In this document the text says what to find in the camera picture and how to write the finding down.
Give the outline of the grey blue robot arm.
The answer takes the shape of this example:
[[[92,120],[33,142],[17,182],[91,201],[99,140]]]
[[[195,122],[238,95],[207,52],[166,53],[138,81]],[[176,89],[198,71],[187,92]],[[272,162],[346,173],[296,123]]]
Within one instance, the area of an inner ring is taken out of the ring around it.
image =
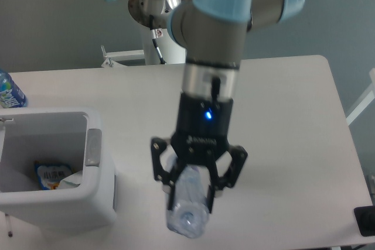
[[[247,32],[289,19],[305,0],[178,0],[151,13],[140,5],[149,28],[164,28],[186,50],[176,129],[170,139],[151,139],[154,179],[168,193],[173,210],[180,175],[189,165],[207,168],[206,203],[232,188],[246,158],[227,140],[233,95]]]

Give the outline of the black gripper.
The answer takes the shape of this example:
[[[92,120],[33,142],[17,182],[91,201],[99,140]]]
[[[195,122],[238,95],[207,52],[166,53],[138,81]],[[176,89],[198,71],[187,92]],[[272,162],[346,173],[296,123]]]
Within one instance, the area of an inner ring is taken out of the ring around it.
[[[226,187],[232,189],[236,185],[248,153],[242,146],[229,146],[227,135],[232,108],[232,98],[213,101],[181,93],[176,130],[171,138],[177,158],[169,172],[163,168],[161,156],[170,145],[170,140],[151,138],[154,179],[169,190],[167,210],[174,209],[176,183],[187,165],[204,166],[209,171],[207,208],[210,214],[216,194]],[[231,162],[225,173],[219,176],[216,160],[225,152],[229,153]]]

